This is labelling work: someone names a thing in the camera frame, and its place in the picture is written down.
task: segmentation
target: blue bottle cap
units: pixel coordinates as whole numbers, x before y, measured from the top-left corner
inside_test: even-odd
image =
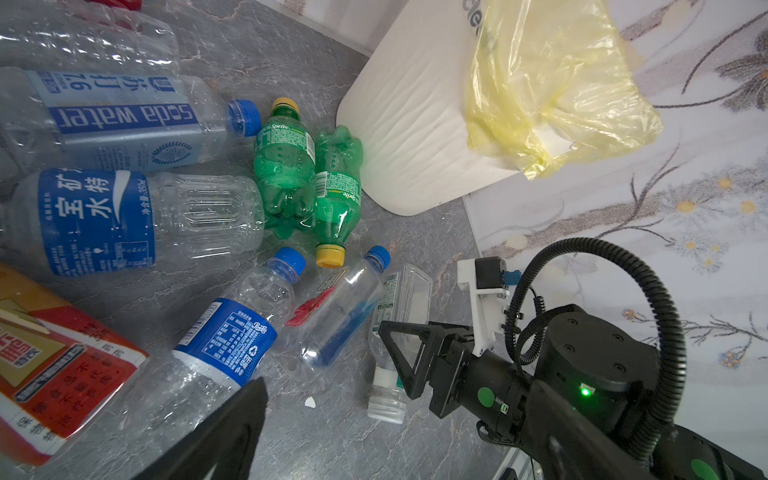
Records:
[[[301,273],[304,271],[304,267],[306,267],[306,260],[304,260],[302,254],[295,251],[291,247],[281,248],[277,251],[277,253],[273,255],[273,258],[277,258],[278,260],[282,260],[283,262],[287,263],[296,271],[297,276],[301,275]]]
[[[381,245],[376,245],[375,247],[371,247],[371,250],[368,250],[368,253],[366,253],[366,256],[368,255],[378,259],[379,262],[381,262],[381,264],[384,266],[384,270],[386,270],[386,267],[389,266],[389,262],[392,261],[392,258],[389,256],[389,252],[387,251],[387,249],[382,247]]]
[[[252,137],[261,130],[261,113],[250,100],[232,100],[227,104],[230,108],[230,123],[238,138]]]

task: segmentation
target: floral wallpaper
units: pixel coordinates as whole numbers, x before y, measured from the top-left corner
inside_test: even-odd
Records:
[[[626,157],[468,195],[478,248],[520,270],[566,237],[604,238],[643,258],[688,339],[676,422],[768,472],[768,2],[607,3],[664,132]],[[578,303],[657,341],[640,290],[602,259],[560,257],[534,287],[549,306]]]

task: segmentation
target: blue connector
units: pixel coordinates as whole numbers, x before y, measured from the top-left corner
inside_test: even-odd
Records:
[[[520,273],[520,270],[515,270],[514,272],[504,272],[504,284],[506,286],[517,285],[520,283],[520,277],[522,276],[523,274]]]

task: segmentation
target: plastic bottle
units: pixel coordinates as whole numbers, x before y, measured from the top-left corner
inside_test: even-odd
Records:
[[[0,68],[0,178],[51,167],[153,171],[212,160],[258,132],[249,100],[198,77]]]
[[[287,239],[315,226],[315,144],[290,98],[278,98],[256,136],[253,169],[264,200],[266,228]]]
[[[331,273],[317,297],[296,310],[273,346],[277,361],[293,378],[311,382],[331,366],[384,294],[381,275],[388,265],[389,252],[377,245]]]
[[[320,134],[316,152],[316,263],[338,268],[344,264],[346,238],[360,220],[362,143],[341,125],[330,135]]]
[[[263,211],[248,177],[53,168],[0,204],[0,244],[60,276],[255,250]]]
[[[392,357],[379,337],[379,325],[383,320],[425,325],[429,321],[431,297],[432,279],[410,263],[384,276],[384,296],[373,310],[368,331],[368,345],[376,359],[368,400],[368,416],[372,419],[399,424],[406,417],[406,391]],[[392,339],[413,366],[421,341],[415,336],[397,333],[392,334]]]
[[[140,12],[82,0],[9,2],[0,17],[0,58],[9,67],[177,74],[179,45],[168,24]]]
[[[172,355],[144,373],[131,391],[142,399],[141,409],[129,419],[146,426],[143,449],[164,452],[255,375],[296,307],[293,284],[305,265],[299,252],[284,247],[266,266],[245,272],[203,312]]]

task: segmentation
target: white bracket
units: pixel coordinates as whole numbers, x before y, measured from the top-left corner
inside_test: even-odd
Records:
[[[472,307],[472,328],[475,333],[475,349],[472,354],[480,356],[487,349],[493,349],[494,333],[503,333],[502,325],[506,322],[504,314],[509,302],[509,290],[488,288],[478,290],[475,275],[475,259],[456,262],[456,282],[458,288],[469,291],[469,304]]]

